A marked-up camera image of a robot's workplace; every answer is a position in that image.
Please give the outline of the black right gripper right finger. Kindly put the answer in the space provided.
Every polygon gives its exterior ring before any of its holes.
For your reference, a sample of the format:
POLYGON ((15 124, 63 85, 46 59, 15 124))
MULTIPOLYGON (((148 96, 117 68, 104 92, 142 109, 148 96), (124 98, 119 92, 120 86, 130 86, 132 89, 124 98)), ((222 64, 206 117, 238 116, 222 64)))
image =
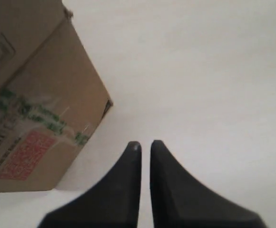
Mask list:
POLYGON ((195 179, 161 140, 150 149, 150 194, 156 228, 265 228, 261 217, 195 179))

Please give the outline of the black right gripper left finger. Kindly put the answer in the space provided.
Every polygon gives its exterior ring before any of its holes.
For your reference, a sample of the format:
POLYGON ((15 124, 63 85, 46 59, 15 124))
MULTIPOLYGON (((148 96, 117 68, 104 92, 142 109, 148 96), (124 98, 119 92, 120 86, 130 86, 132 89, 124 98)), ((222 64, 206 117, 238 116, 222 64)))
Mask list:
POLYGON ((141 192, 142 149, 129 142, 109 172, 91 189, 48 213, 40 228, 135 228, 141 192))

